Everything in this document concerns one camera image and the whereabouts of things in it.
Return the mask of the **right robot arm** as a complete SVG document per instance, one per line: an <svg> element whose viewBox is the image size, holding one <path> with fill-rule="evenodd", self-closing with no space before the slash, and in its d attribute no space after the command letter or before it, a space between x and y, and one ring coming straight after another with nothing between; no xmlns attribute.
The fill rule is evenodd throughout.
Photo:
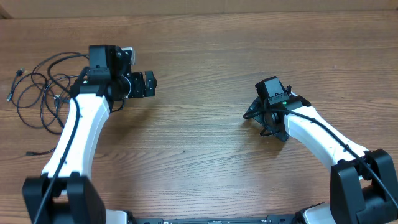
<svg viewBox="0 0 398 224"><path fill-rule="evenodd" d="M370 151L325 121L301 95L276 77L255 85L257 98L244 113L260 135L301 142L330 173L330 201L291 215L269 215L267 223L389 223L397 220L397 174L383 149Z"/></svg>

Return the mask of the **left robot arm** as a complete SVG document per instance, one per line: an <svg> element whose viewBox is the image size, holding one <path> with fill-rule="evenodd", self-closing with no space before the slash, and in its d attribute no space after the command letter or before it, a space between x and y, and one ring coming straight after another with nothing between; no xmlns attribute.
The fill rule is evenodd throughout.
<svg viewBox="0 0 398 224"><path fill-rule="evenodd" d="M132 47L91 45L70 87L67 121L40 177L26 178L22 195L32 223L136 223L128 210L107 209L91 182L101 130L115 102L155 96L152 71L133 72Z"/></svg>

